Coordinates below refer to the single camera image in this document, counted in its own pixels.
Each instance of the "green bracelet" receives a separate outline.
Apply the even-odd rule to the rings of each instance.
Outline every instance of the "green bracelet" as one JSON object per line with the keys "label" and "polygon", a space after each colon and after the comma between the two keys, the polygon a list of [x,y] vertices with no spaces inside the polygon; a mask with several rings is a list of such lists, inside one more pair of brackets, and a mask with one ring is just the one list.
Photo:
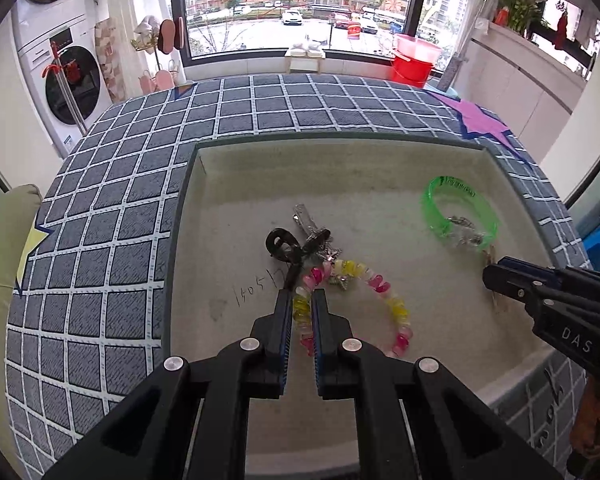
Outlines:
{"label": "green bracelet", "polygon": [[[485,232],[478,232],[475,225],[467,218],[442,215],[434,196],[448,196],[459,199],[470,206]],[[449,238],[456,245],[469,245],[477,250],[487,249],[498,233],[498,217],[489,203],[468,184],[452,176],[437,176],[422,195],[422,212],[427,224],[440,238]]]}

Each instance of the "plastic bucket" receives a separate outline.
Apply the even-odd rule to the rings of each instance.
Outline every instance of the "plastic bucket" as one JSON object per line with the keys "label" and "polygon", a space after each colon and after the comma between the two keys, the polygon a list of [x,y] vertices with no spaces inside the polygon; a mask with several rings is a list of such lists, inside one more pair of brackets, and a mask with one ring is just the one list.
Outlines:
{"label": "plastic bucket", "polygon": [[398,38],[397,51],[418,61],[434,64],[442,52],[441,47],[420,38],[414,38],[406,34],[396,34],[395,37]]}
{"label": "plastic bucket", "polygon": [[433,63],[403,56],[399,52],[394,52],[394,54],[392,81],[423,88],[433,70]]}

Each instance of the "parking lot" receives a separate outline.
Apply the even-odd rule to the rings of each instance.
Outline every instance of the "parking lot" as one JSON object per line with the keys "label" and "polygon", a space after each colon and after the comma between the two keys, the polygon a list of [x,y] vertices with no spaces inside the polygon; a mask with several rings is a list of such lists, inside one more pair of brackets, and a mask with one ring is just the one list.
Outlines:
{"label": "parking lot", "polygon": [[[202,52],[194,54],[210,54],[238,50],[241,45],[242,48],[284,48],[306,38],[328,41],[330,30],[327,20],[308,19],[302,25],[283,25],[279,19],[236,20],[189,26],[189,37],[200,42],[202,48]],[[331,48],[335,50],[387,56],[393,47],[394,37],[388,30],[379,29],[377,34],[362,32],[359,40],[350,40],[346,30],[334,28],[331,36]]]}

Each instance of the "checkered tablecloth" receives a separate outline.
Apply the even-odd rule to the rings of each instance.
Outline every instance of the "checkered tablecloth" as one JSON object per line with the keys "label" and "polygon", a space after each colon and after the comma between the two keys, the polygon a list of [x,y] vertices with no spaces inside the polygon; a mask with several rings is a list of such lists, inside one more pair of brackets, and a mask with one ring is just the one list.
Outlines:
{"label": "checkered tablecloth", "polygon": [[[483,146],[538,222],[555,264],[588,264],[538,165],[490,138],[463,139],[456,112],[424,91],[353,76],[255,75],[115,105],[67,158],[44,199],[38,222],[53,234],[29,258],[23,295],[11,303],[6,395],[32,480],[162,361],[170,231],[195,142],[348,130]],[[510,142],[529,160],[513,136]],[[556,354],[494,409],[564,468],[583,387],[582,370]]]}

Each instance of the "silver rivet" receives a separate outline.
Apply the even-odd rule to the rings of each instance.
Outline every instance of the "silver rivet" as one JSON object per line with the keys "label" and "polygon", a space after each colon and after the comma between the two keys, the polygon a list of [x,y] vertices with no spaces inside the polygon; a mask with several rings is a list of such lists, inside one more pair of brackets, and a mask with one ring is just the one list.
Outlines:
{"label": "silver rivet", "polygon": [[182,357],[178,356],[167,357],[167,359],[164,361],[164,367],[170,372],[180,370],[183,364],[184,361],[182,360]]}
{"label": "silver rivet", "polygon": [[359,339],[350,337],[349,339],[345,339],[342,342],[342,347],[347,352],[357,352],[358,350],[360,350],[362,348],[362,342]]}
{"label": "silver rivet", "polygon": [[246,337],[240,341],[240,348],[243,350],[255,350],[260,346],[260,342],[254,337]]}
{"label": "silver rivet", "polygon": [[427,374],[437,372],[438,368],[440,368],[438,361],[432,359],[431,357],[425,357],[424,359],[421,359],[418,363],[418,366],[420,367],[420,370],[426,372]]}

